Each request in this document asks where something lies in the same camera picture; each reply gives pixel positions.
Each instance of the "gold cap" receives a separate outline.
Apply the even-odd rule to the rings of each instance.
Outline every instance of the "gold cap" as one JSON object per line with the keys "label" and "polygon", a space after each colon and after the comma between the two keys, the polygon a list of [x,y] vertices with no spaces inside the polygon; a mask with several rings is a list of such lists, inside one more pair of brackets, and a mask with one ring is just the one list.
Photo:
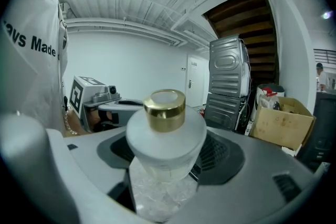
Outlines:
{"label": "gold cap", "polygon": [[149,125],[158,132],[172,132],[185,119],[185,95],[177,90],[153,92],[143,101]]}

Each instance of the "brown wooden ceiling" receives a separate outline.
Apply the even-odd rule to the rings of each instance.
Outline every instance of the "brown wooden ceiling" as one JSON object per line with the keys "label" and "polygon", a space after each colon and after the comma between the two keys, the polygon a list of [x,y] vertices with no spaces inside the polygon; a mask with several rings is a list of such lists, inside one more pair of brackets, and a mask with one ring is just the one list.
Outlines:
{"label": "brown wooden ceiling", "polygon": [[255,86],[279,83],[276,30],[268,0],[228,0],[205,14],[218,38],[239,34]]}

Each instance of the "door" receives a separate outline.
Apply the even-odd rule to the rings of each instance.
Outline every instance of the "door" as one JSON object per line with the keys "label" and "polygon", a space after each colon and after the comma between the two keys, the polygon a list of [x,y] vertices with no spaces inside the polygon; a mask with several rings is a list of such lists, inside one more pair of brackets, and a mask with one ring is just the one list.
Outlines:
{"label": "door", "polygon": [[204,61],[189,56],[186,77],[186,104],[191,107],[203,105]]}

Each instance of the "bright light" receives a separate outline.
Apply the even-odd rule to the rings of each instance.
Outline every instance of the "bright light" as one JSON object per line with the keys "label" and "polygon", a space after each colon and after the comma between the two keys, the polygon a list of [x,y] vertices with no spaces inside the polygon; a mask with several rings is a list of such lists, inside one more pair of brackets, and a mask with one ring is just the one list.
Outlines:
{"label": "bright light", "polygon": [[322,15],[323,19],[329,19],[332,16],[332,12],[325,12]]}

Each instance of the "railing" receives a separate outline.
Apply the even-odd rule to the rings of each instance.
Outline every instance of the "railing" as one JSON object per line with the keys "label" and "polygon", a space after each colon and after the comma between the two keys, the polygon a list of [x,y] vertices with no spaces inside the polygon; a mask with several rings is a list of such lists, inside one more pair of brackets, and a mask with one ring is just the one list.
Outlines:
{"label": "railing", "polygon": [[320,63],[330,63],[336,65],[336,51],[335,50],[320,50],[314,49],[315,61]]}

